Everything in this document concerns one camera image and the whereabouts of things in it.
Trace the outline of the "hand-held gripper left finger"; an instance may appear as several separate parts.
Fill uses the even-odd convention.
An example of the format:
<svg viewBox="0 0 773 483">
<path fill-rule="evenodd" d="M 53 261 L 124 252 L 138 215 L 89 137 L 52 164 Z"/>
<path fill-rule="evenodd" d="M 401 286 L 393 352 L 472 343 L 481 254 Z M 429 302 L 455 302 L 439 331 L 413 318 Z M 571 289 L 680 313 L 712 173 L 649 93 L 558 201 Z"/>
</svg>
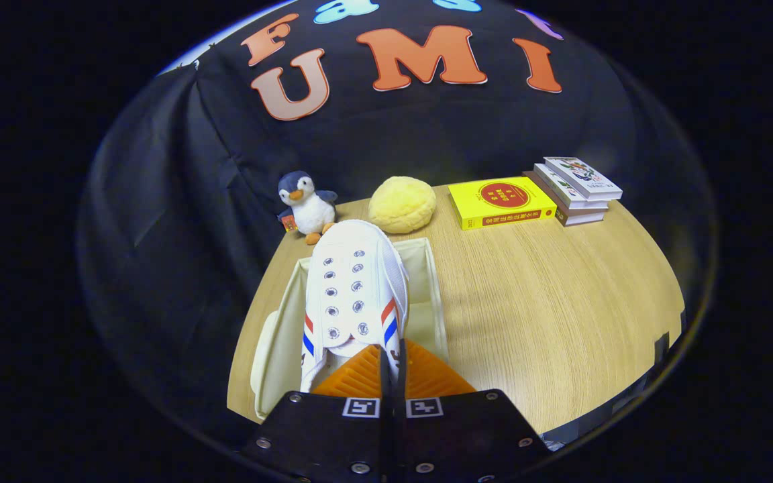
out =
<svg viewBox="0 0 773 483">
<path fill-rule="evenodd" d="M 288 391 L 240 450 L 278 482 L 382 482 L 381 397 Z"/>
</svg>

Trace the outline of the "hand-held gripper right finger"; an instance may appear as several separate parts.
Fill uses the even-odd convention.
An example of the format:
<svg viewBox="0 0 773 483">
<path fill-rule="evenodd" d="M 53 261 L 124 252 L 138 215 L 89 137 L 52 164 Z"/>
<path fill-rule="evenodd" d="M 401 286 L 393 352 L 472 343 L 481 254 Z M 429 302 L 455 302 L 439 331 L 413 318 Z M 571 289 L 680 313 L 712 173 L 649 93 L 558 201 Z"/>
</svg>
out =
<svg viewBox="0 0 773 483">
<path fill-rule="evenodd" d="M 390 424 L 392 482 L 509 482 L 552 455 L 503 391 L 411 398 L 419 373 L 410 339 L 400 342 Z"/>
</svg>

